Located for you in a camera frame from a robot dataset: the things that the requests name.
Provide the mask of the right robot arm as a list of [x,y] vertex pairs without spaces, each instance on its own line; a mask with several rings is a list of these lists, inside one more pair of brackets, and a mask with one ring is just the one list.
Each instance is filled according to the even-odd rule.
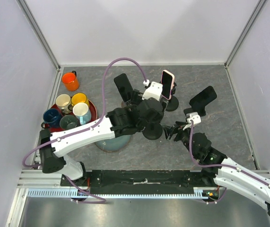
[[213,148],[204,133],[195,133],[194,127],[176,122],[163,126],[166,139],[180,141],[188,149],[193,163],[202,168],[201,183],[213,183],[230,189],[260,205],[270,216],[270,178],[261,176],[236,163]]

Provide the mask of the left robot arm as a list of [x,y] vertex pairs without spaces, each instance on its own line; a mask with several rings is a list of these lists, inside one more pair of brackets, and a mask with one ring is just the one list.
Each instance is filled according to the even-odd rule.
[[148,140],[159,139],[163,132],[160,122],[164,116],[161,93],[160,85],[151,85],[139,104],[116,108],[89,124],[42,137],[47,140],[40,148],[42,172],[61,173],[75,185],[82,186],[87,182],[84,164],[70,158],[68,153],[71,151],[137,132],[142,132]]

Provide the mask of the black weighted phone stand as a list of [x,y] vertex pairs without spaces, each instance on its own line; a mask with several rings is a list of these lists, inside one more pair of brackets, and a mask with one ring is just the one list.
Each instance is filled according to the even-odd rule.
[[148,124],[144,131],[143,136],[148,140],[157,140],[162,136],[163,128],[159,123]]

